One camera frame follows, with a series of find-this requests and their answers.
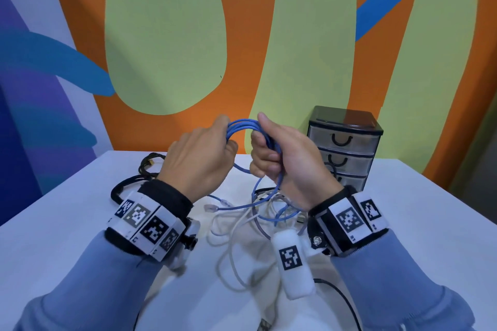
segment transparent drawer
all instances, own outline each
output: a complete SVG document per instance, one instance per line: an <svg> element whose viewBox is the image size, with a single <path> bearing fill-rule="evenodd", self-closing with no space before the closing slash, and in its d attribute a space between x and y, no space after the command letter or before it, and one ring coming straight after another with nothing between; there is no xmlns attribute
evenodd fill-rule
<svg viewBox="0 0 497 331"><path fill-rule="evenodd" d="M309 126L308 136L319 148L364 155L374 155L380 141L379 135L354 134L314 126Z"/></svg>
<svg viewBox="0 0 497 331"><path fill-rule="evenodd" d="M337 152L320 150L323 161L328 166L335 166L337 171L366 176L373 162L373 157L348 156Z"/></svg>
<svg viewBox="0 0 497 331"><path fill-rule="evenodd" d="M333 174L333 169L329 165L326 165L326 166ZM344 186L347 186L348 184L350 184L357 191L362 191L364 189L364 185L366 184L367 179L368 179L368 177L348 176L348 175L343 174L343 173L337 173L337 181L338 182L340 182Z"/></svg>

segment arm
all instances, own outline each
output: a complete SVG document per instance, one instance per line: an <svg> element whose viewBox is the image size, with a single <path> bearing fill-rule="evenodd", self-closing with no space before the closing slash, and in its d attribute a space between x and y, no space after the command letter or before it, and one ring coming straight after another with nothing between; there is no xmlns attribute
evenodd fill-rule
<svg viewBox="0 0 497 331"><path fill-rule="evenodd" d="M169 148L157 180L146 182L139 192L176 217L186 217L192 203L217 189L233 167L238 146L226 141L228 123L221 115L210 128L183 134ZM179 194L165 195L164 186ZM162 266L107 229L52 292L26 305L15 331L131 330Z"/></svg>
<svg viewBox="0 0 497 331"><path fill-rule="evenodd" d="M282 192L311 210L343 187L323 164L318 148L304 134L269 120L259 122L282 150L270 150L264 137L252 133L251 172L277 179L284 166ZM369 331L470 331L475 322L468 304L456 292L433 283L414 262L393 231L346 258L332 258L363 325Z"/></svg>

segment blue sweatshirt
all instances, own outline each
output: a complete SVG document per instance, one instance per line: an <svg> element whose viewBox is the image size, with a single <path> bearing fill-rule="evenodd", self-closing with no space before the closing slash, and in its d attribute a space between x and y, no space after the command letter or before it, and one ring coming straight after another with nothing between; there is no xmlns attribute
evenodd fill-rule
<svg viewBox="0 0 497 331"><path fill-rule="evenodd" d="M393 231L332 263L365 331L473 330L464 299L431 281ZM102 232L52 292L26 305L14 330L131 330L161 267L121 251Z"/></svg>

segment white table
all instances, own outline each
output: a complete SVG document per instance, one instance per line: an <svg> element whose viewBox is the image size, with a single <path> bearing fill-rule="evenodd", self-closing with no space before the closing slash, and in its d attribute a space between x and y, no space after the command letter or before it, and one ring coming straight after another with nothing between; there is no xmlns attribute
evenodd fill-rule
<svg viewBox="0 0 497 331"><path fill-rule="evenodd" d="M109 151L0 227L0 329L11 329L28 300L51 291L66 275L115 211L110 190L136 174L145 155ZM249 162L248 155L237 157L242 166ZM215 194L241 204L254 183L254 177L232 170ZM475 328L495 330L497 226L398 160L376 159L366 189L428 276L470 304ZM203 212L207 202L201 199L190 214L202 222L203 236L212 217ZM268 251L256 253L264 243L251 227L241 229L234 252L242 276L270 264ZM162 330L169 324L174 330L255 330L260 309L275 296L277 272L258 288L240 291L225 251L226 246L211 246L203 238L181 277L163 269L137 329ZM312 259L312 267L316 276L345 288L322 254ZM281 295L278 306L275 329L355 330L348 308L328 288L292 302Z"/></svg>

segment mini drawer organizer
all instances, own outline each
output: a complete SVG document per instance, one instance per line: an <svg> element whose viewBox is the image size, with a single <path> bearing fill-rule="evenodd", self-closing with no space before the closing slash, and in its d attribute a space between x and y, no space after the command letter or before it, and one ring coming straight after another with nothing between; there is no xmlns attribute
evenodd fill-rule
<svg viewBox="0 0 497 331"><path fill-rule="evenodd" d="M383 129L368 111L315 106L307 136L337 180L362 191Z"/></svg>

